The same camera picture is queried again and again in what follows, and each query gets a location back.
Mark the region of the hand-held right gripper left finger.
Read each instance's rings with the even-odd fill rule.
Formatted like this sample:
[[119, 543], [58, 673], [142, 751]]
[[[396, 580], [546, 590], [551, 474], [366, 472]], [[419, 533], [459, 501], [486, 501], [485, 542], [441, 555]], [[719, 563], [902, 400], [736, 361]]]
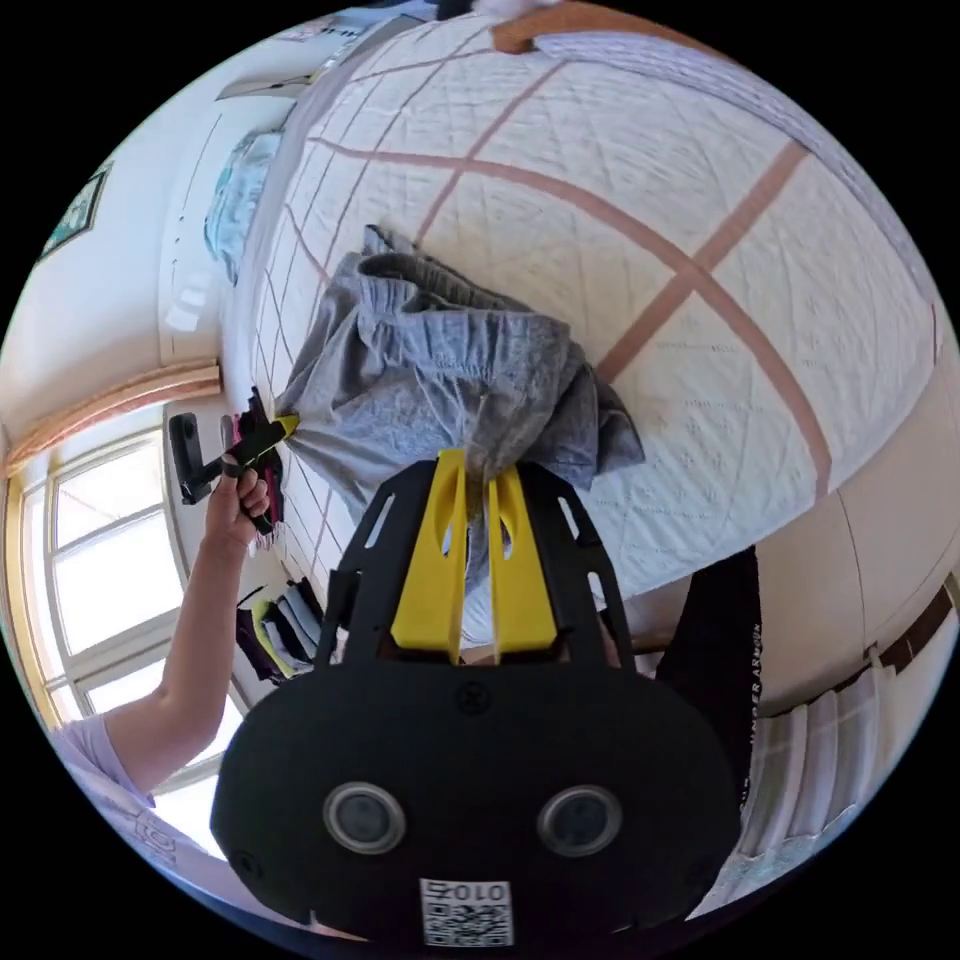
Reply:
[[450, 449], [436, 460], [391, 626], [400, 650], [460, 663], [466, 565], [465, 456]]

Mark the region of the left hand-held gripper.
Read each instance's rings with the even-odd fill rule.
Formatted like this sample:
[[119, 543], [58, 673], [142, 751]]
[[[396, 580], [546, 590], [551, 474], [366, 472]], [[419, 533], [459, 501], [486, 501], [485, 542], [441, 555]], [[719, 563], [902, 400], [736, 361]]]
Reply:
[[257, 386], [251, 387], [247, 406], [242, 412], [221, 417], [220, 435], [224, 449], [238, 447], [241, 454], [248, 456], [248, 466], [266, 485], [268, 508], [254, 520], [259, 536], [274, 536], [284, 515], [283, 462], [277, 447], [268, 448], [267, 442], [270, 437], [272, 441], [286, 441], [296, 431], [299, 422], [297, 414], [278, 416], [271, 421]]

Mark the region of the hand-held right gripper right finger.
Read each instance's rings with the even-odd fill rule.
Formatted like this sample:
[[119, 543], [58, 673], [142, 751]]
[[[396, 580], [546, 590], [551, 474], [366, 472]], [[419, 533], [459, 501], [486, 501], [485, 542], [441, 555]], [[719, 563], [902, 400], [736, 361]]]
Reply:
[[495, 662], [548, 652], [557, 627], [516, 467], [488, 485], [488, 559]]

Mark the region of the person's left hand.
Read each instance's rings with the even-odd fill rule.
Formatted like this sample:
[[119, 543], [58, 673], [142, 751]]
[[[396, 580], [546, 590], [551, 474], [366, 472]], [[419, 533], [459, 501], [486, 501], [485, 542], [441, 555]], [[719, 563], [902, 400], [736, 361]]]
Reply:
[[256, 471], [225, 459], [206, 508], [203, 543], [224, 556], [242, 557], [257, 535], [254, 521], [268, 507], [266, 484]]

